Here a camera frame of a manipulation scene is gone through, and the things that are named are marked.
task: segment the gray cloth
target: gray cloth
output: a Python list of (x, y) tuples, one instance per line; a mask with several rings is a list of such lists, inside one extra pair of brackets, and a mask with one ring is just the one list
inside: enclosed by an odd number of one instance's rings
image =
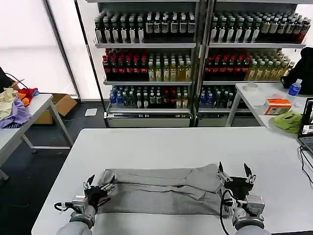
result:
[(98, 213), (220, 214), (217, 166), (186, 169), (106, 169), (100, 183), (115, 176), (111, 200)]

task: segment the orange box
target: orange box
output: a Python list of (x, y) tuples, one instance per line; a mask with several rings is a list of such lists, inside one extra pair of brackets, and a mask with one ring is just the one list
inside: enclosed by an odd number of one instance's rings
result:
[(280, 115), (289, 111), (292, 107), (288, 99), (272, 98), (265, 101), (265, 114)]

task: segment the black bag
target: black bag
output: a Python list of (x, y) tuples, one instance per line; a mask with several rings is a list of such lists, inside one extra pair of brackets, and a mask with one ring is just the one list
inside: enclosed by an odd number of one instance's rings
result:
[(288, 89), (297, 79), (302, 79), (300, 94), (313, 94), (313, 48), (301, 50), (301, 59), (287, 76), (280, 78), (284, 88)]

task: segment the plastic bottle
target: plastic bottle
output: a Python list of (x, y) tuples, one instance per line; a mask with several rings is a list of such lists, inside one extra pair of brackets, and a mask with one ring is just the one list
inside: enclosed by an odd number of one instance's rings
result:
[(291, 104), (294, 103), (294, 99), (299, 94), (299, 91), (301, 89), (301, 82), (302, 79), (297, 79), (297, 81), (295, 83), (292, 83), (289, 88), (287, 99), (291, 102)]

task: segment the yellow cloth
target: yellow cloth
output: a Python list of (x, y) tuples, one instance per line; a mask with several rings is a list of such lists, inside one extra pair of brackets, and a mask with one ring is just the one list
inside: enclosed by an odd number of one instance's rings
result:
[(0, 93), (0, 120), (11, 114), (16, 93), (13, 88), (4, 88), (4, 92)]

